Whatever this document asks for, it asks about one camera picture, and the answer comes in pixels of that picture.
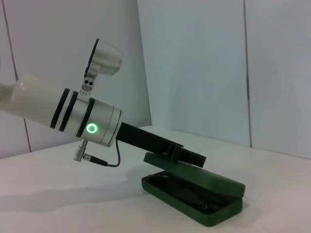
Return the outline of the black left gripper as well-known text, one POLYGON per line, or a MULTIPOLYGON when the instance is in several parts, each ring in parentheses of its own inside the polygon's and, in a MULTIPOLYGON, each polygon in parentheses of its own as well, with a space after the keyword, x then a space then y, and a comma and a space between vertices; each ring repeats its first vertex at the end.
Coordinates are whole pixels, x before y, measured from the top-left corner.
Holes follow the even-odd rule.
POLYGON ((155 154, 165 155, 169 160, 180 160, 200 168, 204 166, 206 161, 205 156, 182 149, 183 146, 178 143, 124 122, 120 126, 116 139, 155 154))

